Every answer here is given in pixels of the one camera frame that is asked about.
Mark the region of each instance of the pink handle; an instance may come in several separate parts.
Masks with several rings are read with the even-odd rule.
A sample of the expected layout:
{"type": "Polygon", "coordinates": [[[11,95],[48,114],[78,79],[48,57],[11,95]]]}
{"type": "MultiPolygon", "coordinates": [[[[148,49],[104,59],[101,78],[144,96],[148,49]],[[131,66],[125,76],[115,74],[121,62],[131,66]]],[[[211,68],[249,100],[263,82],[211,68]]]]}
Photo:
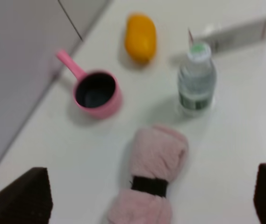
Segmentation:
{"type": "Polygon", "coordinates": [[[65,50],[56,53],[56,57],[74,74],[77,79],[86,76],[86,73],[73,61],[65,50]]]}

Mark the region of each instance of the black band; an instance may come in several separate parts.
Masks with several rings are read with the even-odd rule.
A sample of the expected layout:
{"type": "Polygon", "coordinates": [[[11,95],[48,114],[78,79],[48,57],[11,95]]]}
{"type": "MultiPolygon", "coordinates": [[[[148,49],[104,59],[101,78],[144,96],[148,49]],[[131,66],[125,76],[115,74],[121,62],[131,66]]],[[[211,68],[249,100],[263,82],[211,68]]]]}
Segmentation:
{"type": "Polygon", "coordinates": [[[168,182],[163,179],[134,176],[131,189],[166,197],[167,185],[168,182]]]}

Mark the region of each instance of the table surface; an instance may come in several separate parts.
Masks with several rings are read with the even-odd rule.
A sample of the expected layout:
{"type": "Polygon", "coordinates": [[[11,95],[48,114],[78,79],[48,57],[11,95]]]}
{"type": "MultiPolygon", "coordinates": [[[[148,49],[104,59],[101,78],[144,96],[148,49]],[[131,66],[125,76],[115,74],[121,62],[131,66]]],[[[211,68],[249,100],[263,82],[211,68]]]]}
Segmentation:
{"type": "Polygon", "coordinates": [[[0,163],[0,190],[31,167],[47,167],[54,202],[50,223],[105,223],[113,198],[129,186],[135,131],[164,123],[190,143],[187,164],[167,193],[173,223],[259,223],[252,198],[258,165],[266,162],[266,43],[215,58],[211,111],[188,119],[177,110],[178,59],[187,49],[187,28],[232,12],[241,2],[256,0],[114,1],[74,60],[83,69],[115,74],[122,109],[107,120],[83,114],[72,101],[75,78],[64,69],[0,163]],[[134,11],[147,13],[157,27],[158,54],[145,68],[132,64],[122,46],[126,18],[134,11]]]}

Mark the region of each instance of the water bottle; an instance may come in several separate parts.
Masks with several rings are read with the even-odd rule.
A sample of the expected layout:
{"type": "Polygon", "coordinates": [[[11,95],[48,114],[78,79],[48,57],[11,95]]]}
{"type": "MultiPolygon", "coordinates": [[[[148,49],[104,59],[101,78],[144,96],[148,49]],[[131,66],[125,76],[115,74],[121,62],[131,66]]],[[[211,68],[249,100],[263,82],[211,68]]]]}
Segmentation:
{"type": "Polygon", "coordinates": [[[183,112],[188,115],[199,115],[212,103],[216,69],[211,56],[208,44],[196,43],[188,52],[186,63],[180,67],[178,78],[180,104],[183,112]]]}

